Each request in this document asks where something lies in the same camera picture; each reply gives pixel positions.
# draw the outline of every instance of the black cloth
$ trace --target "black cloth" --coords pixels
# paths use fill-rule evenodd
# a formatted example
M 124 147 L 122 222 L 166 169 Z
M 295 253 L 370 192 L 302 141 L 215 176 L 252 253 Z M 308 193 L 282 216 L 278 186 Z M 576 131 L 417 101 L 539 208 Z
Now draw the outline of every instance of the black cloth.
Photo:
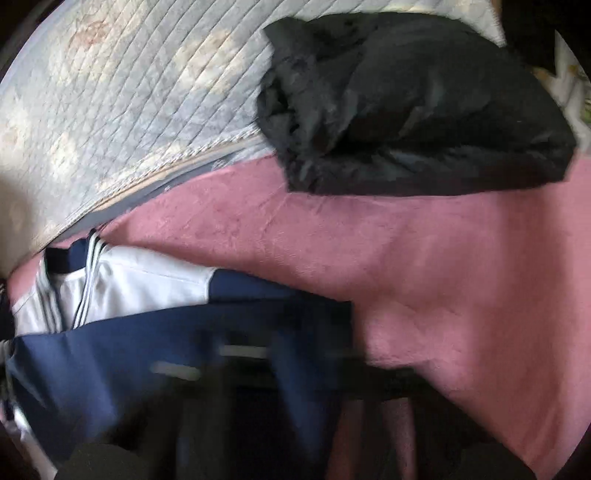
M 436 15 L 336 14 L 265 27 L 257 123 L 288 188 L 458 195 L 564 179 L 576 141 L 521 62 Z
M 591 76 L 587 0 L 503 0 L 501 23 L 507 47 L 532 67 L 556 74 L 556 32 Z
M 338 397 L 363 401 L 355 480 L 400 480 L 384 401 L 409 398 L 415 425 L 417 480 L 535 480 L 532 471 L 410 368 L 392 371 L 343 360 Z M 205 371 L 133 411 L 95 444 L 83 445 L 56 480 L 323 479 L 326 459 L 298 450 L 260 359 Z M 333 417 L 331 428 L 334 432 Z

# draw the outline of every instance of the pink fabric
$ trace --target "pink fabric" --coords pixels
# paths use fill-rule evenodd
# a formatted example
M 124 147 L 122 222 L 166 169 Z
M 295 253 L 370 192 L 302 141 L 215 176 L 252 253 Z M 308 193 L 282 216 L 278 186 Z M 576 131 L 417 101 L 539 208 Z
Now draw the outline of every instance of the pink fabric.
M 546 480 L 591 421 L 591 163 L 567 183 L 463 197 L 287 194 L 272 158 L 112 222 L 114 244 L 355 303 L 369 356 L 421 364 Z M 10 289 L 31 285 L 37 260 Z

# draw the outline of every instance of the folded black clothing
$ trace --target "folded black clothing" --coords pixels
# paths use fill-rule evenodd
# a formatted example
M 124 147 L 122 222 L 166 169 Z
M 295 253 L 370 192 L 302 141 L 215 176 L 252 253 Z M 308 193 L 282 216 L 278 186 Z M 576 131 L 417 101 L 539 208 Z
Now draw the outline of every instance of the folded black clothing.
M 564 179 L 576 147 L 508 51 L 428 14 L 283 18 L 257 123 L 291 191 L 458 195 Z

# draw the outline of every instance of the pink bed sheet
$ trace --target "pink bed sheet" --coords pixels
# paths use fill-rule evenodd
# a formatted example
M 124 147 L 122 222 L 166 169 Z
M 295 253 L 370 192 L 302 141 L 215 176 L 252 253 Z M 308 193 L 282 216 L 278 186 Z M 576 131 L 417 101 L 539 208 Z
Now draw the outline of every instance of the pink bed sheet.
M 355 303 L 360 345 L 420 364 L 541 480 L 591 422 L 591 161 L 463 197 L 288 194 L 273 158 L 198 177 L 103 237 Z M 12 275 L 17 298 L 37 269 Z

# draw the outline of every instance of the quilted mattress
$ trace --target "quilted mattress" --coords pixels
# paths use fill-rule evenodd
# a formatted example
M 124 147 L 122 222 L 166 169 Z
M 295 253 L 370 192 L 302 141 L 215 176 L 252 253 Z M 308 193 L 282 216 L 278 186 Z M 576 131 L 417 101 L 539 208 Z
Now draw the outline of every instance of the quilted mattress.
M 501 44 L 488 0 L 66 0 L 0 83 L 0 273 L 164 174 L 264 140 L 252 123 L 286 15 L 421 11 Z

